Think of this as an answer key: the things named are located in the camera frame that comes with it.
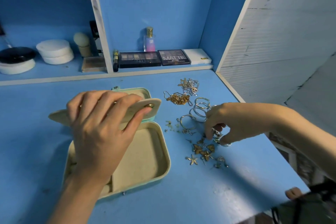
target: gold perfume cap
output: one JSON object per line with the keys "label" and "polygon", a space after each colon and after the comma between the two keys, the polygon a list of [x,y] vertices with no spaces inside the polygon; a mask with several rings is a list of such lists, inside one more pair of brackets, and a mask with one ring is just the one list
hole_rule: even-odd
{"label": "gold perfume cap", "polygon": [[147,36],[152,37],[153,36],[153,27],[147,27]]}

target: eyeshadow palette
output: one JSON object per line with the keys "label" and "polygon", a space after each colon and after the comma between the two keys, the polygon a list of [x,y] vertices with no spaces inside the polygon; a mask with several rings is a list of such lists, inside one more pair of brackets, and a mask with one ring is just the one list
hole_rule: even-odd
{"label": "eyeshadow palette", "polygon": [[182,50],[164,50],[158,51],[163,66],[188,65],[190,60]]}
{"label": "eyeshadow palette", "polygon": [[119,67],[155,67],[161,66],[157,52],[120,52]]}

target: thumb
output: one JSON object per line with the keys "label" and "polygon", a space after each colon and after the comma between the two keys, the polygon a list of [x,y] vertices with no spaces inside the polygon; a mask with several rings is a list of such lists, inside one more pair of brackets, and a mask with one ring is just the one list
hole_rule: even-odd
{"label": "thumb", "polygon": [[222,138],[219,140],[220,145],[226,145],[229,143],[234,143],[236,141],[240,141],[241,138],[239,138],[232,129],[230,129],[230,132],[226,135],[222,136]]}
{"label": "thumb", "polygon": [[124,128],[124,134],[132,140],[144,116],[151,110],[150,107],[146,107],[138,111]]}

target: hand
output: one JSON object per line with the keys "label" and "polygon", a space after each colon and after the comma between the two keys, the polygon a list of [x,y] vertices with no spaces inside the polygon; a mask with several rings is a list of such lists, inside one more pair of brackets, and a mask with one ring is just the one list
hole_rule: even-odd
{"label": "hand", "polygon": [[289,111],[293,110],[275,104],[224,103],[206,113],[205,135],[212,139],[212,128],[222,131],[225,125],[229,126],[230,132],[220,139],[220,144],[224,145],[272,132]]}
{"label": "hand", "polygon": [[128,107],[139,100],[142,98],[135,94],[101,90],[82,92],[67,104],[77,159],[75,175],[106,184],[143,116],[151,111],[149,107],[138,111],[126,128],[120,130]]}

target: mascara tube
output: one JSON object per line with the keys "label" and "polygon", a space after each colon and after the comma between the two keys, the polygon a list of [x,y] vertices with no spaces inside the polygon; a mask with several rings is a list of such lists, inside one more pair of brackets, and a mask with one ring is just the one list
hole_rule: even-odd
{"label": "mascara tube", "polygon": [[118,72],[119,70],[118,54],[118,50],[115,50],[113,52],[113,72]]}

